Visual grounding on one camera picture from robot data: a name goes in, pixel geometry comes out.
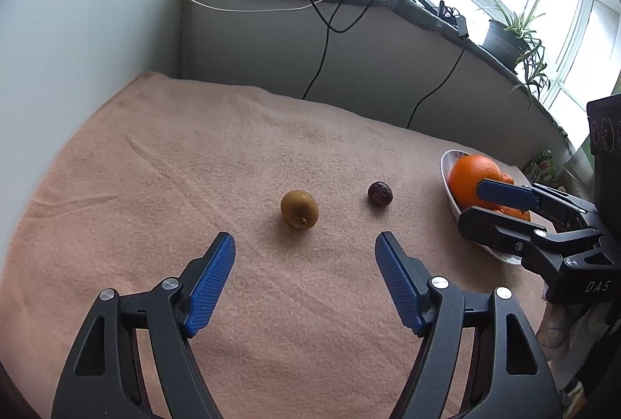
green leaves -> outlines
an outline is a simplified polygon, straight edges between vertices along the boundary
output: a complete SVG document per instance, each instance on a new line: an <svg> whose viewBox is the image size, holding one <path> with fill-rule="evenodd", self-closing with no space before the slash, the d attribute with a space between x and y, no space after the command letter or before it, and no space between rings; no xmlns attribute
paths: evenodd
<svg viewBox="0 0 621 419"><path fill-rule="evenodd" d="M528 13L526 12L526 8L520 15L518 15L515 11L507 10L498 0L492 0L494 3L493 8L482 7L481 9L495 9L496 11L502 14L504 18L505 28L503 29L505 32L510 32L516 38L524 40L528 49L524 52L517 60L516 64L522 63L524 67L524 86L529 88L529 109L532 99L532 90L531 87L536 88L537 98L541 97L541 92L545 88L550 88L550 79L545 75L544 70L548 67L548 64L543 61L545 57L545 48L541 42L541 39L538 39L533 36L536 34L536 31L529 28L529 25L536 20L537 18L542 17L545 13L541 13L536 15L537 7L539 6L539 1L535 0L533 5L530 7ZM522 85L515 86L511 91L516 88L519 88Z"/></svg>

kiwi fruit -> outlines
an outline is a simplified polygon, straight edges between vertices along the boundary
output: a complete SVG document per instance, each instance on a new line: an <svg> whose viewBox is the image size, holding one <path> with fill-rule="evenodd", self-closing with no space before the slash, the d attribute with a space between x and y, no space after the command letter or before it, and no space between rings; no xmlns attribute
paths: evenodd
<svg viewBox="0 0 621 419"><path fill-rule="evenodd" d="M303 190L287 193L280 202L280 212L285 222L298 230L314 227L319 219L317 202L310 193Z"/></svg>

snack package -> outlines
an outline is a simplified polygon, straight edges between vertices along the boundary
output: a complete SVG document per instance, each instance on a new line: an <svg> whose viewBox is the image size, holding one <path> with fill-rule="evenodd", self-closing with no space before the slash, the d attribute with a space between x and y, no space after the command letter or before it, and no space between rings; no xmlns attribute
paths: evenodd
<svg viewBox="0 0 621 419"><path fill-rule="evenodd" d="M531 184L538 182L554 186L557 180L557 173L554 169L554 163L552 163L552 153L550 150L540 151L536 158L524 169L524 175Z"/></svg>

blue gripper pad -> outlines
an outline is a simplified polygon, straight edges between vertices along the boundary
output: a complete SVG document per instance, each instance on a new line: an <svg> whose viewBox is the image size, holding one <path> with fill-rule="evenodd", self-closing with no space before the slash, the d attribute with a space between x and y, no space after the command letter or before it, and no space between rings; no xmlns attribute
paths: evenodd
<svg viewBox="0 0 621 419"><path fill-rule="evenodd" d="M486 202L507 205L518 210L534 210L539 207L539 199L530 188L491 179L484 179L477 184L476 195Z"/></svg>
<svg viewBox="0 0 621 419"><path fill-rule="evenodd" d="M217 245L215 251L211 248L207 251L205 258L210 258L209 262L189 295L189 316L182 325L187 337L193 337L209 323L235 262L235 239L228 233L220 235L224 237L220 242L216 238L212 244Z"/></svg>
<svg viewBox="0 0 621 419"><path fill-rule="evenodd" d="M399 247L398 250L394 248L394 244ZM427 322L420 309L420 295L397 255L399 251L403 257L407 258L392 234L384 232L378 235L375 241L375 261L380 267L401 322L416 335L423 336L427 329Z"/></svg>

potted plant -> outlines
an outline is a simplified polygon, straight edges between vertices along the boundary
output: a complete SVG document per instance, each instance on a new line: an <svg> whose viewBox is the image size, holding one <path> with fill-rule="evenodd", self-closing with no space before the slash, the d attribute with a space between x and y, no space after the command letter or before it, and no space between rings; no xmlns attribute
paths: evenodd
<svg viewBox="0 0 621 419"><path fill-rule="evenodd" d="M530 11L527 12L525 8L520 15L508 11L497 0L492 1L494 9L502 14L505 22L489 20L489 30L482 47L510 71L514 71L522 63L524 84L531 90L536 90L539 98L541 91L550 87L550 80L544 73L548 66L543 61L545 47L541 39L533 35L536 31L529 28L535 18L545 14L535 15L539 0L535 0Z"/></svg>

